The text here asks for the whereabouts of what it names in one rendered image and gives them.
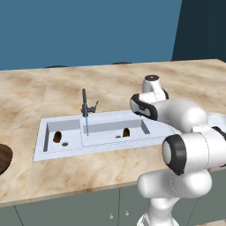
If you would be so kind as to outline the pale grey double sink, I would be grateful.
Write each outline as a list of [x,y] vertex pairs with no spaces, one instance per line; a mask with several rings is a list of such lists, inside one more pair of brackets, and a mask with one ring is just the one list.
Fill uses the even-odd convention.
[[[130,137],[123,137],[126,127]],[[57,131],[62,133],[59,143],[53,141]],[[94,113],[87,118],[46,117],[40,122],[34,160],[160,145],[166,137],[178,133],[170,125],[137,116],[130,110]]]

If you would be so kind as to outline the dark grey sink faucet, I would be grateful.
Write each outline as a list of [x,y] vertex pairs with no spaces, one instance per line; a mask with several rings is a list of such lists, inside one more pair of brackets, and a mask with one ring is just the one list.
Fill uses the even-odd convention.
[[87,93],[85,88],[82,89],[82,100],[83,100],[82,108],[81,108],[82,116],[88,117],[89,113],[95,113],[98,102],[96,102],[96,104],[92,107],[87,106]]

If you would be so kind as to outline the dark brown wooden bowl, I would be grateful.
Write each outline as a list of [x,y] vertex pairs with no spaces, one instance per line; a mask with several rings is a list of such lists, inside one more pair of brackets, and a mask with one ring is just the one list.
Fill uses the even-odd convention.
[[0,144],[0,175],[2,175],[10,166],[12,159],[12,150],[4,145]]

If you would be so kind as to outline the grey-green cupboard door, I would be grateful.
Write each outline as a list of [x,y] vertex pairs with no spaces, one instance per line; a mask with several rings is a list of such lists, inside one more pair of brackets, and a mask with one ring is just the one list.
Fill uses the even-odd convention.
[[118,226],[137,226],[140,217],[146,213],[149,199],[143,198],[136,185],[120,189]]
[[187,226],[226,220],[226,170],[211,173],[211,191],[198,198]]
[[0,207],[0,226],[23,226],[15,207]]
[[16,210],[23,226],[117,226],[118,199],[119,190],[111,189],[17,205]]

